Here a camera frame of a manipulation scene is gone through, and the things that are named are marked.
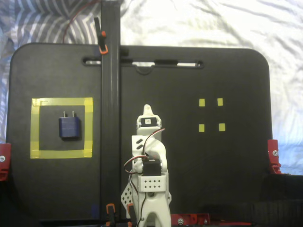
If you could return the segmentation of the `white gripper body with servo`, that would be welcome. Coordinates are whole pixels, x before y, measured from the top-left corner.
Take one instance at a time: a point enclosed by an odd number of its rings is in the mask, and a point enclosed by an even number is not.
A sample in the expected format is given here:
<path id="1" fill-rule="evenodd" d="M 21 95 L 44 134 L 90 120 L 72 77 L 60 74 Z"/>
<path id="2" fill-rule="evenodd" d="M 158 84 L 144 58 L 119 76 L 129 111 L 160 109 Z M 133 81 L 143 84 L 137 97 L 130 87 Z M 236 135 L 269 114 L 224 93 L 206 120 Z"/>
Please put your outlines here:
<path id="1" fill-rule="evenodd" d="M 161 118 L 158 115 L 140 115 L 136 121 L 137 135 L 149 136 L 162 128 Z"/>

